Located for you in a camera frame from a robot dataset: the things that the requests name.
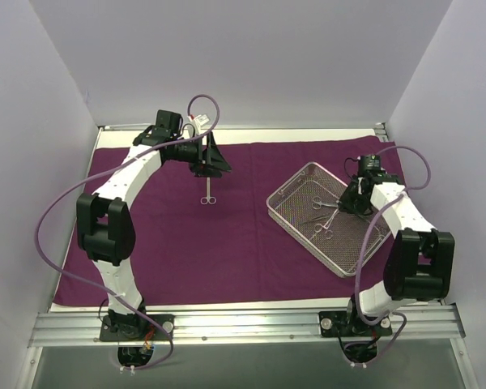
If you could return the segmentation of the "silver surgical scissors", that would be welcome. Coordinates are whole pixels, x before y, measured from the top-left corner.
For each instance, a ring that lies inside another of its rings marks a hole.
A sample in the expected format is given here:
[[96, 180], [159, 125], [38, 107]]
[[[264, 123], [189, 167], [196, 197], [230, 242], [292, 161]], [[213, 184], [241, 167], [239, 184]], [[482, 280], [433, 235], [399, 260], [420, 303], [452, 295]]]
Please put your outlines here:
[[324, 207], [328, 208], [338, 208], [339, 204], [336, 202], [327, 202], [325, 200], [322, 200], [320, 197], [315, 196], [312, 198], [312, 208], [315, 210], [322, 209]]

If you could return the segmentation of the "silver surgical forceps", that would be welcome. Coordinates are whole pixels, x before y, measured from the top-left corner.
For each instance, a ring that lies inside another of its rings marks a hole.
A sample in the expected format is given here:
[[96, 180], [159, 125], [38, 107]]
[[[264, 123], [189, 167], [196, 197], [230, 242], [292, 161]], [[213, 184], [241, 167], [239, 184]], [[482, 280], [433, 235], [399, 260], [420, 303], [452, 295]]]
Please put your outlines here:
[[323, 223], [316, 223], [313, 231], [313, 235], [310, 239], [314, 239], [316, 237], [322, 237], [327, 240], [331, 239], [333, 237], [333, 232], [331, 230], [331, 226], [336, 218], [336, 216], [339, 214], [338, 210], [335, 210], [329, 217], [328, 219], [323, 222]]

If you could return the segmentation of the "metal mesh instrument tray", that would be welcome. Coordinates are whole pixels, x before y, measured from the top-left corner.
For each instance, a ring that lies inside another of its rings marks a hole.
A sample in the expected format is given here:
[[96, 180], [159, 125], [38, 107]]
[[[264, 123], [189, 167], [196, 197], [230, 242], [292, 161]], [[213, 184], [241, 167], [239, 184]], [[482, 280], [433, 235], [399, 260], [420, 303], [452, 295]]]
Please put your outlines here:
[[[266, 200], [269, 216], [291, 237], [299, 242], [313, 257], [334, 272], [337, 276], [353, 277], [360, 256], [362, 243], [374, 213], [368, 218], [341, 212], [339, 208], [315, 210], [312, 198], [320, 197], [327, 202], [337, 202], [347, 184], [320, 164], [309, 162], [292, 175], [278, 190]], [[338, 210], [329, 240], [313, 235], [316, 223], [325, 222]], [[303, 221], [327, 215], [313, 223]]]

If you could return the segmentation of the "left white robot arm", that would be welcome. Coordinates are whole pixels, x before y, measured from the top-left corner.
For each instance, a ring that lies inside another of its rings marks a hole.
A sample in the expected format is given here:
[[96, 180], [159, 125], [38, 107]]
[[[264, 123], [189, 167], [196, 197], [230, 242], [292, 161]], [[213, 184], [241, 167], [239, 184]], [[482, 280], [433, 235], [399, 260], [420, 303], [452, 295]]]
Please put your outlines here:
[[81, 194], [76, 203], [78, 246], [94, 263], [109, 294], [110, 325], [129, 340], [141, 338], [147, 330], [143, 296], [134, 280], [130, 256], [136, 233], [130, 214], [140, 190], [168, 160], [186, 162], [196, 177], [221, 177], [232, 168], [214, 140], [151, 147], [155, 141], [141, 141], [129, 148], [123, 160], [129, 165], [117, 170], [92, 194]]

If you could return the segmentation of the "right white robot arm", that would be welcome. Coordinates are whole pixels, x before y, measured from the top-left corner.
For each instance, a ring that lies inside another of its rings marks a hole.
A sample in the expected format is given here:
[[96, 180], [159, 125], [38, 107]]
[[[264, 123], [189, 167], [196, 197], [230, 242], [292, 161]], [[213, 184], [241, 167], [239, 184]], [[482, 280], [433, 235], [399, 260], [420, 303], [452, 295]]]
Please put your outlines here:
[[[372, 211], [356, 265], [352, 308], [343, 324], [352, 334], [362, 334], [372, 324], [417, 301], [434, 301], [450, 291], [455, 240], [428, 222], [395, 175], [353, 176], [339, 200], [342, 211], [359, 215]], [[379, 220], [386, 222], [394, 240], [383, 278], [369, 289], [360, 286], [369, 235]]]

